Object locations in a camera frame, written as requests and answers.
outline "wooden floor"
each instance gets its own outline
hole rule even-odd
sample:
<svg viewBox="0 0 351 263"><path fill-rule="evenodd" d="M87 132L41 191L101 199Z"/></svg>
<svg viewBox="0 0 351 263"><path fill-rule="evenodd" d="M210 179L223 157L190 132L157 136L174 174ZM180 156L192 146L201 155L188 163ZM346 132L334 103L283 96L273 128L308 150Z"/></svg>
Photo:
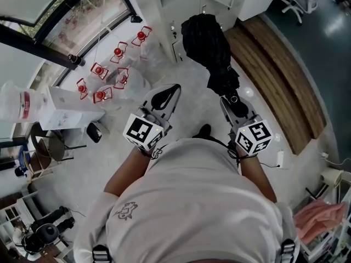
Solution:
<svg viewBox="0 0 351 263"><path fill-rule="evenodd" d="M254 83L280 124L292 152L299 154L326 122L300 66L258 17L226 31L232 57Z"/></svg>

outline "forearm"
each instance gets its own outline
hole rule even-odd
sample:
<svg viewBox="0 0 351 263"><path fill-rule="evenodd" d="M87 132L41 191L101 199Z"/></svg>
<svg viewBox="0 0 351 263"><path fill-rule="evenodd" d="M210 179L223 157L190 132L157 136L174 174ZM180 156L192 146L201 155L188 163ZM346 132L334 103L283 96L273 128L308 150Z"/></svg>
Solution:
<svg viewBox="0 0 351 263"><path fill-rule="evenodd" d="M240 160L241 174L251 180L261 193L273 203L276 203L276 195L269 180L264 173L257 157Z"/></svg>
<svg viewBox="0 0 351 263"><path fill-rule="evenodd" d="M106 184L104 192L120 197L132 183L144 176L150 158L145 157L136 147Z"/></svg>

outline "power strip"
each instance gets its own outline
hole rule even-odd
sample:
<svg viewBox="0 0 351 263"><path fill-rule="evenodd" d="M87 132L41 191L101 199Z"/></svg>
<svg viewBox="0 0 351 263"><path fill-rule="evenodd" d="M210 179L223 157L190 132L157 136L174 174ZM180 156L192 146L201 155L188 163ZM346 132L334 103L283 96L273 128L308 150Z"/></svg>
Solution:
<svg viewBox="0 0 351 263"><path fill-rule="evenodd" d="M281 169L283 167L283 162L284 162L284 151L279 150L277 158L276 158L277 168Z"/></svg>

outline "red label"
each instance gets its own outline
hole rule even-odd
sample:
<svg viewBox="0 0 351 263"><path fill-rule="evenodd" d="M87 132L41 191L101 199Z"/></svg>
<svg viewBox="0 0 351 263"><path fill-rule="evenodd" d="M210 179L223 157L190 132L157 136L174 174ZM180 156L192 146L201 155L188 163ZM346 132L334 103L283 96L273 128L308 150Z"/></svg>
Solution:
<svg viewBox="0 0 351 263"><path fill-rule="evenodd" d="M27 119L29 115L29 107L30 107L30 96L28 92L24 92L24 110L23 110L23 116L22 119Z"/></svg>

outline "pink towel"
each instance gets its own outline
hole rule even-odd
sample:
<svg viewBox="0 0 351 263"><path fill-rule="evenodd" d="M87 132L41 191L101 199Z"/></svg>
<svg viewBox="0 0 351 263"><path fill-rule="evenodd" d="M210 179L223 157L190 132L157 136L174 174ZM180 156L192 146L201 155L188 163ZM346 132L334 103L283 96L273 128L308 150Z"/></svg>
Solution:
<svg viewBox="0 0 351 263"><path fill-rule="evenodd" d="M317 199L294 216L297 234L304 244L308 244L317 235L340 224L344 213L345 203L326 204Z"/></svg>

